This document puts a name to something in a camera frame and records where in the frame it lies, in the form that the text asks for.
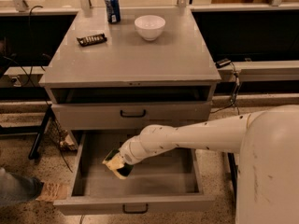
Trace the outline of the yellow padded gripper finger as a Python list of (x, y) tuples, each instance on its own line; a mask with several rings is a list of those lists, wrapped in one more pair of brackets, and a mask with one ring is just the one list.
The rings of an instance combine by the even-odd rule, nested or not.
[(110, 152), (102, 163), (115, 175), (120, 175), (120, 169), (124, 167), (124, 161), (119, 152)]

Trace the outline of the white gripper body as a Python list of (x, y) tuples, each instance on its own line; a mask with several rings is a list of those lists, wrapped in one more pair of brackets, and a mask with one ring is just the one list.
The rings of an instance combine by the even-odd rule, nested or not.
[(146, 159), (150, 152), (143, 147), (143, 143), (138, 136), (134, 136), (125, 141), (119, 148), (123, 161), (134, 165)]

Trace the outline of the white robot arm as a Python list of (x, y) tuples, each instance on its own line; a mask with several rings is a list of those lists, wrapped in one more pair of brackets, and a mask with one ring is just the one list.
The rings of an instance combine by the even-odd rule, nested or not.
[(124, 179), (135, 164), (178, 147), (239, 156), (235, 224), (299, 224), (299, 105), (180, 127), (149, 125), (103, 164)]

